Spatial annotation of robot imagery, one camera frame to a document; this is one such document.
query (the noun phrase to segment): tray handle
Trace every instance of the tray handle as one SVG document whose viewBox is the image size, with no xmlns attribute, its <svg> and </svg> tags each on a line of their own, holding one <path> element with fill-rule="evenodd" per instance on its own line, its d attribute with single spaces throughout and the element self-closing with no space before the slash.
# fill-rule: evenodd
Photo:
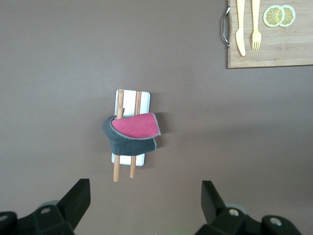
<svg viewBox="0 0 313 235">
<path fill-rule="evenodd" d="M 226 19 L 226 16 L 228 16 L 229 11 L 230 11 L 230 6 L 227 7 L 226 13 L 225 13 L 223 20 L 222 20 L 222 36 L 224 38 L 224 41 L 226 43 L 227 48 L 230 47 L 230 43 L 229 43 L 229 40 L 225 36 L 225 19 Z"/>
</svg>

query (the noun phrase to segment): gray cloth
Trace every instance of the gray cloth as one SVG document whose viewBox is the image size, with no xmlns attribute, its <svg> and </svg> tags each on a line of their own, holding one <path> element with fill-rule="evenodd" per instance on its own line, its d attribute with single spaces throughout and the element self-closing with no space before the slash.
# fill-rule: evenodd
<svg viewBox="0 0 313 235">
<path fill-rule="evenodd" d="M 112 153 L 115 155 L 137 156 L 154 151 L 157 148 L 155 138 L 135 139 L 122 135 L 114 129 L 112 121 L 116 116 L 108 117 L 102 125 L 104 133 L 110 140 Z"/>
</svg>

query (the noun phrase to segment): wooden chopstick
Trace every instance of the wooden chopstick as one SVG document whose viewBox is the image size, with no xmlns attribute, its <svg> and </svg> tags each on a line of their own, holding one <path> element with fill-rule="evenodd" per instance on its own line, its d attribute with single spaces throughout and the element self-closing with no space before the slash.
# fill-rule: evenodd
<svg viewBox="0 0 313 235">
<path fill-rule="evenodd" d="M 118 90 L 117 95 L 117 113 L 116 113 L 116 119 L 123 118 L 123 101 L 124 101 L 124 90 Z M 120 156 L 115 155 L 114 156 L 114 170 L 113 170 L 113 181 L 117 182 L 119 178 L 119 161 Z"/>
<path fill-rule="evenodd" d="M 136 92 L 134 115 L 139 115 L 140 114 L 140 103 L 141 103 L 141 92 Z M 136 156 L 132 156 L 132 158 L 131 158 L 131 173 L 130 173 L 130 177 L 131 178 L 135 178 L 135 174 L 136 174 Z"/>
</svg>

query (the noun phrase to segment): pink cloth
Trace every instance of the pink cloth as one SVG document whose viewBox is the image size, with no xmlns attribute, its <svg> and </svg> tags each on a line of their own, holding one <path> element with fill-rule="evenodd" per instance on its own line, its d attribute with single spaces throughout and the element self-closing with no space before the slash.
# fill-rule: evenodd
<svg viewBox="0 0 313 235">
<path fill-rule="evenodd" d="M 161 135 L 155 114 L 139 114 L 112 121 L 116 131 L 136 139 L 148 139 Z"/>
</svg>

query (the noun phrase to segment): metal handle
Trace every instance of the metal handle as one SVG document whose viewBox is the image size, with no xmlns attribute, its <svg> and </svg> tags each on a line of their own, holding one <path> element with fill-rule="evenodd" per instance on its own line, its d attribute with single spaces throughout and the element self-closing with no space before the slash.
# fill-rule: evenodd
<svg viewBox="0 0 313 235">
<path fill-rule="evenodd" d="M 229 40 L 225 37 L 225 18 L 226 18 L 226 16 L 228 16 L 229 11 L 230 11 L 230 6 L 228 6 L 228 8 L 227 8 L 227 10 L 226 10 L 226 13 L 225 13 L 225 15 L 224 15 L 224 17 L 223 17 L 223 21 L 222 21 L 223 38 L 224 38 L 224 40 L 225 40 L 225 42 L 226 42 L 227 48 L 230 47 L 230 43 L 229 43 Z"/>
</svg>

